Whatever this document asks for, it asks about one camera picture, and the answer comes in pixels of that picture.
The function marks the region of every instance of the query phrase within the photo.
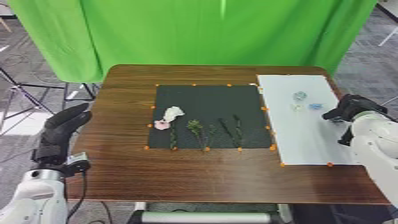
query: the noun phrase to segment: pink flower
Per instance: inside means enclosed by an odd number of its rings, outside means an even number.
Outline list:
[[[154,121],[154,128],[165,130],[170,128],[170,123],[165,120]]]

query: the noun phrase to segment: cable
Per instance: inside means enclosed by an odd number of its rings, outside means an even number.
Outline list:
[[[72,208],[71,208],[71,211],[69,211],[69,214],[67,214],[67,221],[71,219],[71,216],[80,208],[80,205],[83,203],[83,199],[85,199],[85,193],[87,193],[87,173],[81,172],[81,177],[83,177],[83,194],[81,194],[81,198],[78,200],[78,203],[74,204]]]
[[[32,149],[30,149],[26,152],[21,152],[19,154],[12,155],[7,159],[3,159],[3,160],[0,161],[0,163],[8,162],[17,156],[24,155],[24,154],[30,153],[30,152],[32,152]]]
[[[88,224],[101,223],[106,224],[103,220],[90,221]]]
[[[108,205],[106,205],[106,203],[103,201],[101,201],[101,204],[103,204],[103,207],[104,207],[104,210],[106,210],[108,223],[113,224],[113,220],[112,220],[112,216],[110,216],[110,210],[108,210]]]
[[[42,82],[42,83],[46,83],[46,84],[62,84],[62,82],[48,82],[48,81],[44,81],[44,80],[39,78],[39,76],[35,75],[35,72],[33,72],[33,65],[32,65],[32,60],[30,60],[28,56],[24,56],[23,54],[8,54],[8,56],[10,56],[10,57],[5,58],[5,60],[3,60],[3,66],[5,66],[5,67],[12,67],[12,66],[19,65],[21,63],[28,63],[28,68],[30,68],[28,73],[30,73],[30,75],[33,76],[33,78],[37,79],[37,81]],[[23,61],[23,59],[21,59],[16,63],[7,64],[7,63],[8,63],[7,60],[10,60],[12,57],[21,57],[21,58],[24,59],[24,61]]]
[[[112,216],[110,216],[110,210],[108,210],[108,205],[106,205],[106,203],[103,201],[101,201],[101,204],[103,204],[106,215],[108,215],[108,223],[113,224],[113,220],[112,220]],[[96,221],[88,222],[88,224],[94,224],[94,223],[106,224],[103,220],[96,220]]]

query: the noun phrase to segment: floor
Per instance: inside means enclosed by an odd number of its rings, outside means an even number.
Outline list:
[[[7,33],[0,27],[0,66],[19,82],[62,86],[64,84],[56,80],[21,24],[16,20],[7,20],[5,22],[14,32]],[[385,102],[398,95],[398,35],[392,36],[382,47],[376,46],[394,27],[396,23],[380,10],[374,9],[334,76],[342,92],[360,94],[378,103]],[[8,95],[7,87],[7,82],[0,80],[1,109]],[[72,85],[72,90],[80,90],[81,96],[87,95],[78,84]],[[39,90],[30,89],[30,92],[39,96]],[[62,91],[51,90],[44,102],[53,111],[60,110],[60,99]],[[17,111],[26,106],[26,102],[17,98],[10,111]],[[398,117],[398,100],[387,104],[387,107],[392,117]],[[46,113],[33,113],[17,128],[0,137],[0,208],[8,202],[23,173],[32,165],[26,162],[30,161],[28,152],[37,145],[39,128],[46,117]],[[127,202],[106,202],[106,205],[113,223],[124,224],[131,215],[133,204]],[[152,203],[149,209],[152,211],[174,211],[175,209],[188,211],[270,211],[275,208],[273,205],[225,206],[215,204]],[[99,202],[85,202],[69,223],[85,224],[97,219],[106,222],[103,205]]]

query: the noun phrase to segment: wall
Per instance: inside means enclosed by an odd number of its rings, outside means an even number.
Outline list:
[[[389,10],[389,12],[398,17],[398,0],[387,0],[387,2],[383,2],[383,0],[382,0],[382,1],[378,1],[378,4],[382,5],[382,7]]]

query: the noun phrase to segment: flower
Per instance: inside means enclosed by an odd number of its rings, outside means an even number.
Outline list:
[[[165,122],[172,122],[177,116],[183,116],[183,110],[179,109],[179,107],[172,106],[170,108],[167,108],[165,110],[165,116],[163,116],[163,120]]]
[[[170,128],[170,123],[165,120],[154,121],[154,128],[165,130]]]

